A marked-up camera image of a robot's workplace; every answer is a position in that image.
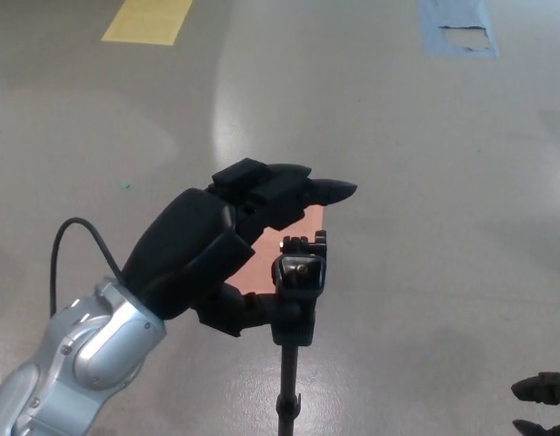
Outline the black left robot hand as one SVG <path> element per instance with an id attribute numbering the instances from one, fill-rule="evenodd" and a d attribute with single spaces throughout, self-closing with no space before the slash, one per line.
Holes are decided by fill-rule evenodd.
<path id="1" fill-rule="evenodd" d="M 189 188 L 157 216 L 121 271 L 122 283 L 163 321 L 193 309 L 201 323 L 231 336 L 297 314 L 271 294 L 241 294 L 227 283 L 254 256 L 265 229 L 283 231 L 312 205 L 352 196 L 353 183 L 312 179 L 310 168 L 245 158 Z"/>

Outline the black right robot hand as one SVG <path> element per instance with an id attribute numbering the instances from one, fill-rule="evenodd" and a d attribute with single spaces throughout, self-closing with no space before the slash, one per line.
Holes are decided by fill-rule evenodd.
<path id="1" fill-rule="evenodd" d="M 536 376 L 514 383 L 511 386 L 511 391 L 519 401 L 560 405 L 560 373 L 539 372 Z M 560 435 L 560 424 L 545 429 L 534 422 L 514 420 L 513 425 L 521 435 L 525 436 Z"/>

